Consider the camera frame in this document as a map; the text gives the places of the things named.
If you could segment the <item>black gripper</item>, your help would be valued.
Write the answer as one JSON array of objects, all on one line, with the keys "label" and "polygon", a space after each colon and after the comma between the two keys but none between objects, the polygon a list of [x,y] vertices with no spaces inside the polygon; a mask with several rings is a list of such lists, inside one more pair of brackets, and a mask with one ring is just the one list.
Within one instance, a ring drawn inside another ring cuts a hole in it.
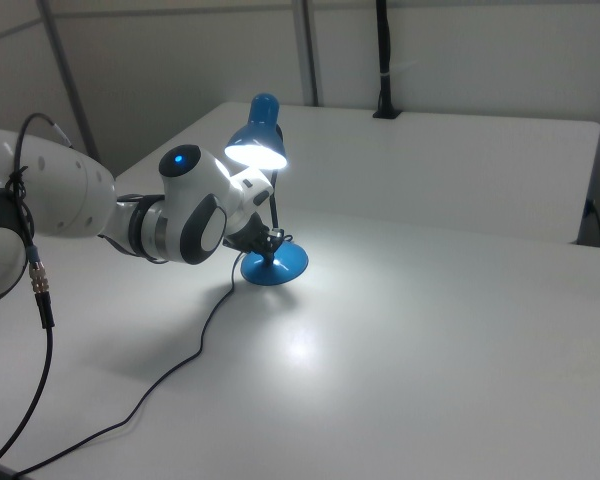
[{"label": "black gripper", "polygon": [[236,233],[225,235],[223,245],[243,253],[254,252],[265,262],[274,260],[275,251],[285,240],[282,228],[269,229],[258,213],[253,213],[247,223]]}]

